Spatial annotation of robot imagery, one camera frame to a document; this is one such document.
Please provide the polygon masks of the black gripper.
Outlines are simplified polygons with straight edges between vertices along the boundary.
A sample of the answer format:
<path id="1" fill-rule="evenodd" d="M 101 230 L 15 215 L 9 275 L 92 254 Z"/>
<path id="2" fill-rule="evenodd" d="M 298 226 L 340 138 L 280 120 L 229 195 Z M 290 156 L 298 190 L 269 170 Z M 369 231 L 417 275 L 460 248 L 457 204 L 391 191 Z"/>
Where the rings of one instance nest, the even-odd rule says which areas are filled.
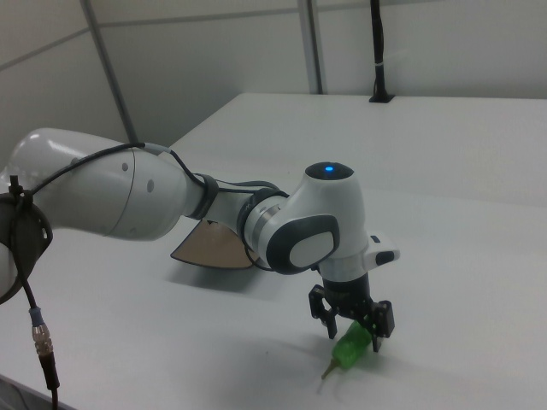
<path id="1" fill-rule="evenodd" d="M 316 284 L 309 292 L 309 307 L 313 319 L 318 319 L 327 329 L 330 339 L 336 337 L 337 314 L 347 319 L 362 320 L 372 338 L 373 351 L 378 353 L 382 340 L 394 330 L 394 313 L 390 301 L 373 302 L 370 296 L 369 275 L 349 282 L 322 279 L 323 286 Z"/>

